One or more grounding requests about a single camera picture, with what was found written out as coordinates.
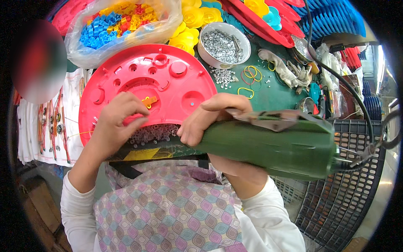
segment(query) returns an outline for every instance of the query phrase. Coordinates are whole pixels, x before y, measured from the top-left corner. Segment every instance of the plastic basket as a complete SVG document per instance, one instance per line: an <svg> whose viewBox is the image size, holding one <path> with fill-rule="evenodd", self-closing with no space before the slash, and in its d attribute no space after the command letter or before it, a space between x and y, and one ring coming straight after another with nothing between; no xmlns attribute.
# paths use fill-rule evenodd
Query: plastic basket
<svg viewBox="0 0 403 252"><path fill-rule="evenodd" d="M329 120L335 129L334 141L362 152L368 141L365 120ZM372 121L375 140L381 121ZM295 224L302 233L328 251L342 251L361 225L374 199L382 174L386 150L376 149L374 157L361 171L335 173L325 180L309 182ZM354 158L341 150L341 157Z"/></svg>
<svg viewBox="0 0 403 252"><path fill-rule="evenodd" d="M287 179L277 176L271 178L283 197L285 206L294 202L302 202L304 200L308 186L307 181Z"/></svg>

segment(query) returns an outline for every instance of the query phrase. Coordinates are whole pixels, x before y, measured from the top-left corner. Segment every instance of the hand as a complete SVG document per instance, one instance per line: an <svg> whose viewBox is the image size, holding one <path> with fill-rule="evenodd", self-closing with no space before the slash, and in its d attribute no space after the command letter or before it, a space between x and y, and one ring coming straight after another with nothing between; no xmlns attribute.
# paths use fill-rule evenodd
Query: hand
<svg viewBox="0 0 403 252"><path fill-rule="evenodd" d="M100 158L105 160L117 152L134 132L148 121L147 117L139 117L127 126L123 125L126 117L137 113L143 116L150 114L141 100L130 92L120 92L102 109L94 133L88 142L92 148L97 149Z"/></svg>
<svg viewBox="0 0 403 252"><path fill-rule="evenodd" d="M242 95L219 93L204 101L183 121L177 135L181 142L189 146L196 146L203 137L204 131L215 121L230 119L232 116L224 109L232 107L241 112L253 111L248 98Z"/></svg>

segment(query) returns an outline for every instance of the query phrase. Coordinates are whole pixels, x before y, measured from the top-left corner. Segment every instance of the person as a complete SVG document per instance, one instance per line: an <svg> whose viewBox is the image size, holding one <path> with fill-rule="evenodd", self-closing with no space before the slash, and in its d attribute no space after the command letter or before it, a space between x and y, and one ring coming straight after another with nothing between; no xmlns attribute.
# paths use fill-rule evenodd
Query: person
<svg viewBox="0 0 403 252"><path fill-rule="evenodd" d="M204 101L178 130L197 145L225 108L252 111L241 95L217 94ZM127 116L141 114L127 126ZM114 191L94 204L98 169L138 130L148 109L130 92L119 93L101 111L91 139L64 177L61 215L73 251L305 251L268 174L253 165L208 154L211 169L190 161L158 161L135 167L141 175L111 178Z"/></svg>

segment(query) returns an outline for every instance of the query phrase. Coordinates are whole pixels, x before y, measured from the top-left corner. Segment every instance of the power cord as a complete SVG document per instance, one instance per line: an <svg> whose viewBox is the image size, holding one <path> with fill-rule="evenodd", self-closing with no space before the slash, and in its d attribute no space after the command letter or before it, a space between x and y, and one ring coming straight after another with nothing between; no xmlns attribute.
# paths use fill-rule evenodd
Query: power cord
<svg viewBox="0 0 403 252"><path fill-rule="evenodd" d="M313 49L311 47L309 47L309 45L312 42L312 16L311 16L311 12L309 10L309 6L308 6L308 2L307 0L304 0L305 3L305 8L308 16L308 23L309 23L309 34L308 34L308 52L309 54L311 54L312 59L318 64L320 65L322 68L326 69L327 71L329 71L331 74L333 74L336 78L339 79L339 81L343 82L345 84L345 86L348 88L348 90L350 91L350 93L354 96L354 98L357 100L358 105L361 107L362 112L364 113L364 117L365 120L367 122L367 127L368 127L368 131L369 131L369 136L370 136L370 143L374 142L374 130L372 128L372 123L371 123L371 119L370 119L370 114L367 111L367 108L365 107L364 103L361 100L361 97L357 94L357 92L354 90L353 87L350 86L350 84L343 79L340 74L336 73L333 69L331 69L330 67L326 66L325 64L323 64L322 62L320 62L315 56L315 52L312 51Z"/></svg>

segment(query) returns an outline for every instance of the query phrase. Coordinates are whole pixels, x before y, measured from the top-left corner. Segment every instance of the green electric screwdriver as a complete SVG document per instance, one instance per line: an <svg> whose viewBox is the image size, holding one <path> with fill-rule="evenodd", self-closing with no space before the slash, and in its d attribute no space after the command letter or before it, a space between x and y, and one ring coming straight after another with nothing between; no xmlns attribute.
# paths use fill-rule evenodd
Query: green electric screwdriver
<svg viewBox="0 0 403 252"><path fill-rule="evenodd" d="M382 124L380 140L370 143L362 154L334 143L334 128L326 120L300 110L279 110L238 114L227 109L235 120L213 123L203 135L196 150L246 162L264 168L270 175L300 180L326 178L335 172L362 168L380 146L398 144L398 135L386 142L388 121L399 111L388 115ZM354 159L339 156L339 150L352 152Z"/></svg>

